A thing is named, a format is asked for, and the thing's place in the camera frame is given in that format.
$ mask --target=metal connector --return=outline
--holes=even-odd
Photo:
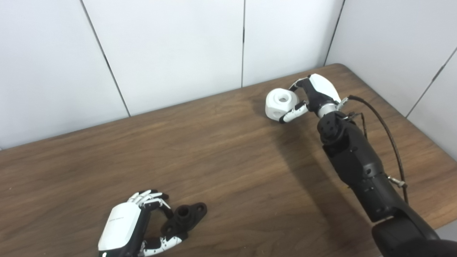
[[[391,177],[391,176],[387,176],[387,179],[388,179],[390,182],[392,182],[393,184],[397,185],[397,187],[399,187],[399,188],[402,188],[402,187],[406,188],[406,187],[408,187],[408,185],[405,183],[405,181],[398,180],[398,179],[396,179],[396,178],[394,178],[394,177]]]

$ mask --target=wooden table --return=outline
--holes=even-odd
[[[372,224],[321,150],[317,117],[281,125],[265,116],[271,89],[311,73],[385,118],[412,207],[434,228],[457,219],[456,162],[335,64],[0,151],[0,252],[97,256],[111,208],[155,188],[173,208],[208,206],[189,239],[161,256],[377,256]],[[370,142],[398,177],[375,116],[358,103],[344,111],[365,113]],[[164,221],[153,213],[148,236],[158,236]]]

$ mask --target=robotic hand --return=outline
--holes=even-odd
[[[157,190],[133,194],[125,203],[115,206],[110,213],[98,243],[99,257],[145,257],[168,250],[187,238],[187,233],[143,240],[150,213],[161,209],[170,220],[173,211],[164,201],[168,195]]]
[[[383,256],[457,256],[457,242],[441,240],[408,205],[397,147],[385,122],[373,106],[357,96],[341,100],[333,84],[318,74],[297,80],[289,90],[294,92],[298,88],[304,89],[308,99],[286,112],[279,118],[279,122],[288,123],[306,112],[313,112],[319,117],[317,131],[322,148],[340,179],[357,196],[370,220],[378,222],[372,229],[372,236]],[[392,143],[402,181],[386,175],[381,159],[368,142],[366,134],[352,120],[353,115],[340,111],[348,100],[362,102],[375,113]],[[403,188],[404,200],[391,183]]]

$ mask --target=white fingertip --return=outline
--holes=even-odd
[[[156,197],[161,196],[163,194],[164,193],[150,193],[149,195],[151,196],[151,198],[156,198]]]
[[[127,200],[127,203],[131,203],[133,202],[133,200],[139,195],[138,192],[134,193],[128,200]]]
[[[141,199],[139,202],[138,202],[138,205],[142,205],[144,202],[146,202],[147,200],[151,199],[152,197],[150,195],[147,195],[145,197],[143,197],[143,199]]]
[[[143,193],[139,194],[139,195],[135,198],[135,200],[133,201],[133,203],[138,203],[141,199],[143,199],[143,197],[144,197],[145,195],[148,195],[150,192],[151,192],[151,190],[146,190],[146,191],[144,191]]]
[[[162,201],[162,203],[169,209],[171,209],[171,207],[165,202],[165,201]]]

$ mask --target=cable connector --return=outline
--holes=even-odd
[[[407,188],[408,187],[408,185],[406,184],[405,181],[398,180],[398,179],[396,179],[394,177],[391,177],[391,176],[387,176],[387,179],[390,182],[392,182],[393,184],[397,185],[397,187],[399,187],[399,188],[402,188],[402,187]]]
[[[347,97],[343,98],[343,100],[341,100],[341,102],[338,104],[336,109],[338,111],[341,110],[343,108],[343,106],[347,103],[348,100],[349,100],[349,98],[347,98]]]

